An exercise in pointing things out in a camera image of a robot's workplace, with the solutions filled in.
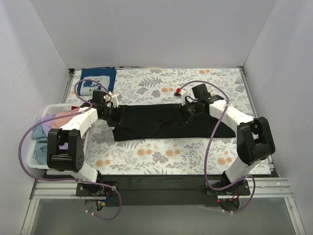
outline teal cloth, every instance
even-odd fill
[[[36,126],[31,137],[37,140],[35,146],[37,161],[42,165],[47,164],[48,138],[45,136],[43,127],[41,125]]]

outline pink cloth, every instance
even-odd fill
[[[61,116],[64,116],[64,115],[68,115],[68,114],[76,114],[79,112],[79,108],[77,109],[73,109],[72,111],[62,111],[60,113],[58,113],[55,117],[61,117]],[[64,117],[64,118],[60,118],[60,119],[56,119],[56,120],[53,120],[51,122],[51,128],[53,129],[59,129],[61,126],[64,126],[65,124],[67,124],[69,121],[71,121],[71,119],[75,117],[75,116],[70,116],[70,117]],[[86,134],[83,135],[82,139],[83,139],[83,145],[84,145],[84,142],[85,142],[85,138],[86,138]]]

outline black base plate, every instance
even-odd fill
[[[115,186],[123,198],[123,206],[132,205],[205,205],[218,207],[218,198],[215,194],[206,195],[201,186],[204,186],[203,175],[102,175],[99,183]],[[97,198],[105,196],[104,191],[100,195],[91,194],[83,188],[84,184],[78,183],[76,196]],[[114,191],[110,192],[107,207],[118,206],[118,198]],[[242,188],[241,195],[249,195],[249,189]]]

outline black garment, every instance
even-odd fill
[[[177,104],[120,105],[122,123],[113,130],[115,141],[167,138],[209,138],[217,119],[209,114],[199,114],[182,128],[172,128]],[[216,138],[232,138],[235,133],[221,123]]]

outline white backdrop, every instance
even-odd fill
[[[31,0],[68,68],[236,67],[276,0]]]
[[[313,234],[312,12],[312,0],[278,0],[244,66],[258,114],[272,129],[275,167],[288,177],[306,234]]]
[[[0,0],[0,32],[0,234],[17,235],[34,183],[20,167],[19,141],[62,101],[68,70],[29,0]]]

